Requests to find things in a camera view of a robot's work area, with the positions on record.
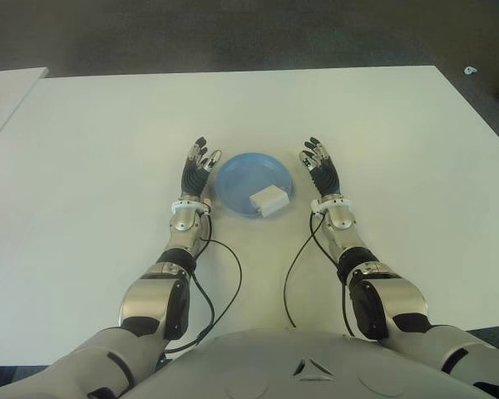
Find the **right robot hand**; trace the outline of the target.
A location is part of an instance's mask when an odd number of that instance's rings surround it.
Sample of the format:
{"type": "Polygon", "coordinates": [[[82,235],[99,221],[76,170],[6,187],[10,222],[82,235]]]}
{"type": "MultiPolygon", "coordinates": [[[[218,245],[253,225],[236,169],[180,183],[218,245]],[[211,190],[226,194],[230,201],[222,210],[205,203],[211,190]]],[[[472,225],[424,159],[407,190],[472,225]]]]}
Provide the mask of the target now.
{"type": "Polygon", "coordinates": [[[299,160],[309,172],[320,195],[341,195],[338,171],[323,143],[311,137],[304,142],[304,146],[305,149],[299,153],[299,160]]]}

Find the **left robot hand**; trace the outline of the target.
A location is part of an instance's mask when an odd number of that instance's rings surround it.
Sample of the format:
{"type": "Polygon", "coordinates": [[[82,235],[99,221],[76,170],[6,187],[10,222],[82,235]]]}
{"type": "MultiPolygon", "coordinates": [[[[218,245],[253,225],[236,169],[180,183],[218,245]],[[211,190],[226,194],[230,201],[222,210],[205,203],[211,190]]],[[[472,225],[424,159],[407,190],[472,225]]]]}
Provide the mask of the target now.
{"type": "Polygon", "coordinates": [[[188,152],[180,181],[183,197],[200,198],[212,170],[220,161],[222,151],[213,150],[209,153],[206,145],[205,137],[200,137],[188,152]]]}

